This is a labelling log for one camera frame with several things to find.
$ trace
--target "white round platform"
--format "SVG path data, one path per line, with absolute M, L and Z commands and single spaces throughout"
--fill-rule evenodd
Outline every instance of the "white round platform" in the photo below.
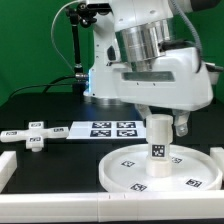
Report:
M 170 146 L 172 174 L 154 178 L 146 174 L 148 145 L 118 149 L 99 165 L 100 183 L 108 192 L 219 190 L 222 172 L 211 157 L 181 146 Z

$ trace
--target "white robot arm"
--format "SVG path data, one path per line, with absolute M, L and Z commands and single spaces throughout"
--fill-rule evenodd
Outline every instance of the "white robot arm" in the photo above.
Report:
M 210 8 L 219 1 L 177 3 L 184 12 L 191 12 Z M 173 109 L 177 135 L 186 135 L 189 112 L 209 105 L 213 92 L 198 49 L 177 47 L 173 42 L 175 7 L 169 0 L 87 0 L 90 9 L 107 5 L 112 13 L 98 16 L 94 27 L 96 60 L 85 95 L 97 100 L 119 99 L 137 108 L 145 105 Z M 106 50 L 111 45 L 116 63 L 108 66 Z M 142 117 L 149 113 L 146 110 Z

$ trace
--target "black tabletop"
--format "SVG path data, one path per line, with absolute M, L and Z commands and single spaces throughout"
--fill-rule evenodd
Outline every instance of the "black tabletop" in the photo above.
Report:
M 154 113 L 171 113 L 153 108 Z M 209 153 L 210 147 L 224 145 L 224 105 L 213 102 L 193 112 L 189 134 L 174 137 L 174 144 Z M 46 128 L 72 125 L 73 121 L 140 120 L 133 105 L 105 107 L 88 104 L 71 93 L 20 94 L 0 107 L 0 131 L 25 130 L 30 121 L 44 121 Z M 18 168 L 3 194 L 103 192 L 98 180 L 98 164 L 109 152 L 135 140 L 48 139 L 42 152 L 25 149 L 25 142 L 0 143 L 0 152 L 16 151 Z M 223 220 L 156 221 L 147 223 L 223 223 Z

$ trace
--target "white cylindrical block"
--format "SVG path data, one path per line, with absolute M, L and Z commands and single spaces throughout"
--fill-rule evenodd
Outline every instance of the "white cylindrical block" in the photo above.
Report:
M 146 139 L 150 144 L 167 145 L 173 141 L 173 117 L 154 114 L 147 117 Z
M 172 174 L 172 160 L 154 160 L 151 156 L 146 158 L 146 173 L 151 177 L 164 178 Z
M 149 154 L 146 159 L 146 173 L 152 177 L 168 177 L 172 173 L 170 143 L 173 141 L 173 117 L 150 115 L 147 117 L 146 138 Z

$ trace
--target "cable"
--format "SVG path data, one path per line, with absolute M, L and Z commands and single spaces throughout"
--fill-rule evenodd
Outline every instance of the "cable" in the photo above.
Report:
M 63 76 L 63 77 L 60 77 L 60 78 L 57 78 L 57 79 L 53 80 L 49 85 L 56 84 L 56 83 L 58 83 L 58 82 L 61 82 L 61 81 L 63 81 L 63 80 L 66 80 L 66 79 L 74 79 L 74 78 L 76 78 L 75 75 Z M 46 93 L 51 87 L 52 87 L 52 86 L 47 86 L 47 87 L 44 89 L 43 93 Z
M 52 45 L 54 47 L 54 49 L 56 50 L 56 52 L 61 56 L 61 58 L 64 60 L 64 62 L 66 63 L 66 65 L 69 67 L 69 69 L 73 71 L 73 67 L 72 65 L 68 62 L 68 60 L 64 57 L 64 55 L 60 52 L 60 50 L 57 48 L 57 45 L 55 43 L 55 38 L 54 38 L 54 31 L 55 31 L 55 25 L 56 25 L 56 22 L 58 20 L 58 17 L 60 16 L 61 12 L 68 6 L 70 5 L 73 5 L 73 4 L 76 4 L 78 2 L 82 2 L 83 0 L 76 0 L 76 1 L 72 1 L 70 3 L 67 3 L 66 5 L 64 5 L 56 14 L 56 16 L 54 17 L 54 20 L 53 20 L 53 23 L 52 23 L 52 26 L 51 26 L 51 42 L 52 42 Z
M 191 21 L 188 19 L 188 17 L 185 15 L 185 13 L 181 9 L 181 7 L 177 3 L 177 1 L 176 0 L 170 0 L 170 1 L 173 4 L 173 7 L 176 9 L 176 11 L 179 13 L 181 18 L 183 19 L 184 23 L 190 29 L 190 31 L 194 37 L 194 40 L 195 40 L 195 45 L 200 50 L 200 54 L 202 54 L 203 48 L 202 48 L 201 40 L 200 40 L 197 30 L 195 29 L 195 27 L 193 26 Z
M 19 89 L 15 90 L 14 92 L 12 92 L 9 96 L 9 99 L 11 99 L 16 93 L 18 93 L 22 90 L 32 89 L 32 88 L 41 88 L 41 87 L 47 87 L 47 86 L 50 86 L 50 87 L 53 87 L 53 86 L 72 86 L 72 84 L 63 83 L 63 84 L 44 84 L 44 85 L 25 86 L 25 87 L 19 88 Z

